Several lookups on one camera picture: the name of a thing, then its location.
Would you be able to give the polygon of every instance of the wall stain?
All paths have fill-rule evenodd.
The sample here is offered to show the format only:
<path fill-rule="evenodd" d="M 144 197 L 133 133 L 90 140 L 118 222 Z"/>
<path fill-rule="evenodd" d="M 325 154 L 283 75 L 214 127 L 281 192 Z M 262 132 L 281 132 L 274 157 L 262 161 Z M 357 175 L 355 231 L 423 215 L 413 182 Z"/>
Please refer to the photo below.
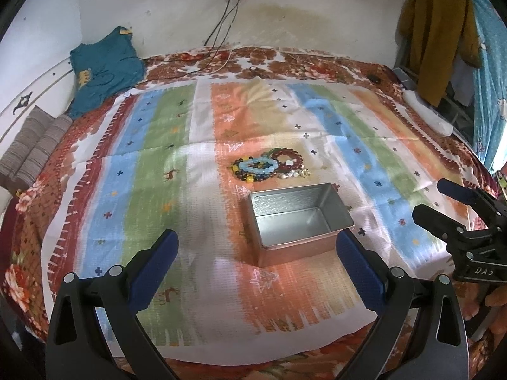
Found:
<path fill-rule="evenodd" d="M 331 27 L 331 20 L 315 12 L 280 6 L 256 4 L 240 7 L 229 41 L 245 44 L 278 45 L 285 47 L 325 49 L 342 40 Z"/>

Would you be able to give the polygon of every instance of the metal tray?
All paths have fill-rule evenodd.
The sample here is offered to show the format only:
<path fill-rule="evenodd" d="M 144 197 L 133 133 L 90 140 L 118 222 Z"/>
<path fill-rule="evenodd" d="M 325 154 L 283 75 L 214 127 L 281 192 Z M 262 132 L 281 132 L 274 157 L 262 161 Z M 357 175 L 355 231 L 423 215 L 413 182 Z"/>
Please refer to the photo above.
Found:
<path fill-rule="evenodd" d="M 255 191 L 248 211 L 260 267 L 334 250 L 338 232 L 354 226 L 331 183 Z"/>

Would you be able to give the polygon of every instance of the power cord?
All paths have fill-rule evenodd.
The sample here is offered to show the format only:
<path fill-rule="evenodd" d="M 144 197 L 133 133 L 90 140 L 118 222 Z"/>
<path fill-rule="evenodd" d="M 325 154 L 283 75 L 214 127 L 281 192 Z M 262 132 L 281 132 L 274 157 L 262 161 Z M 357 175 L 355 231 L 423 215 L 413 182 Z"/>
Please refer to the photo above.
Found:
<path fill-rule="evenodd" d="M 222 46 L 224 45 L 225 43 L 225 40 L 227 40 L 227 37 L 229 36 L 229 32 L 231 31 L 231 28 L 232 28 L 232 24 L 234 23 L 234 21 L 236 20 L 236 17 L 238 15 L 238 10 L 239 10 L 239 2 L 241 0 L 238 0 L 236 2 L 236 4 L 230 9 L 230 11 L 224 16 L 224 20 L 229 16 L 229 14 L 232 13 L 232 11 L 235 10 L 235 13 L 234 13 L 234 17 L 232 18 L 231 20 L 231 23 L 229 24 L 229 27 L 227 29 L 227 32 L 224 36 L 224 39 L 221 41 L 219 47 L 216 49 L 215 53 L 213 54 L 213 56 L 211 57 L 211 60 L 208 61 L 208 63 L 204 66 L 204 67 L 201 67 L 199 70 L 196 70 L 196 71 L 185 71 L 185 70 L 181 70 L 179 69 L 178 71 L 179 72 L 182 72 L 183 74 L 181 75 L 176 75 L 176 76 L 173 76 L 173 77 L 166 77 L 166 78 L 153 78 L 153 79 L 150 79 L 150 80 L 145 80 L 145 81 L 142 81 L 140 82 L 138 85 L 141 85 L 141 84 L 145 84 L 147 82 L 151 82 L 151 81 L 162 81 L 162 80 L 173 80 L 175 78 L 181 78 L 181 77 L 185 77 L 186 75 L 189 75 L 189 74 L 195 74 L 195 75 L 206 75 L 206 74 L 199 74 L 200 71 L 204 71 L 206 70 L 206 68 L 209 67 L 209 65 L 213 62 L 213 60 L 215 59 L 215 57 L 218 55 L 220 49 L 222 48 Z M 208 51 L 208 53 L 206 54 L 206 56 L 204 57 L 204 59 L 208 58 L 210 55 L 211 55 L 211 52 L 213 51 L 214 49 L 214 46 L 211 48 L 210 51 Z M 225 67 L 225 65 L 227 65 L 227 63 L 229 62 L 230 58 L 231 58 L 231 55 L 232 55 L 232 50 L 230 50 L 229 52 L 229 57 L 227 58 L 227 60 L 225 61 L 225 63 L 220 67 L 218 68 L 217 70 L 213 70 L 207 74 L 212 74 L 212 73 L 216 73 L 217 71 L 221 70 L 222 68 Z"/>
<path fill-rule="evenodd" d="M 212 35 L 214 34 L 215 30 L 223 23 L 223 21 L 225 20 L 226 18 L 226 13 L 227 13 L 227 9 L 229 8 L 229 4 L 231 3 L 231 0 L 227 0 L 227 5 L 225 6 L 225 10 L 224 10 L 224 13 L 222 14 L 221 18 L 220 18 L 220 21 L 218 23 L 216 23 L 216 26 L 215 28 L 213 29 L 213 31 L 211 32 L 211 34 L 209 35 L 208 38 L 206 38 L 206 41 L 204 42 L 204 45 L 208 45 L 208 42 L 209 40 L 211 39 Z"/>

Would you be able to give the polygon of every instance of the striped pillow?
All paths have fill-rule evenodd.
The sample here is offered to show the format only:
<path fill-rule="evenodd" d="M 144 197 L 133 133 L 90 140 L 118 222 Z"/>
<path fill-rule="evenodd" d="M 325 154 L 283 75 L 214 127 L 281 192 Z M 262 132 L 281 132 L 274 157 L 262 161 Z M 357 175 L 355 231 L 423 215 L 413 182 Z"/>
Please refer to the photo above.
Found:
<path fill-rule="evenodd" d="M 55 119 L 35 106 L 24 121 L 12 144 L 0 158 L 0 186 L 15 193 L 13 178 L 32 149 Z"/>
<path fill-rule="evenodd" d="M 14 181 L 19 188 L 27 189 L 32 186 L 71 124 L 72 119 L 68 115 L 60 115 L 53 121 L 16 173 Z"/>

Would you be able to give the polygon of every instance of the white wall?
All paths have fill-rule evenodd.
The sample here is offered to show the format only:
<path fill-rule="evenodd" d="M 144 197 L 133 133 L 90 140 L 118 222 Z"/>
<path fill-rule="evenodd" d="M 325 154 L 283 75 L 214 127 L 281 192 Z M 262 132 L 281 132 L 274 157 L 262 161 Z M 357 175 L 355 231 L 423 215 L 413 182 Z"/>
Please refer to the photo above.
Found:
<path fill-rule="evenodd" d="M 80 42 L 78 0 L 27 0 L 0 42 L 0 111 Z"/>
<path fill-rule="evenodd" d="M 229 42 L 323 49 L 392 66 L 404 0 L 242 0 Z M 220 18 L 226 0 L 80 0 L 83 40 L 115 26 L 133 29 L 147 57 L 195 48 Z"/>

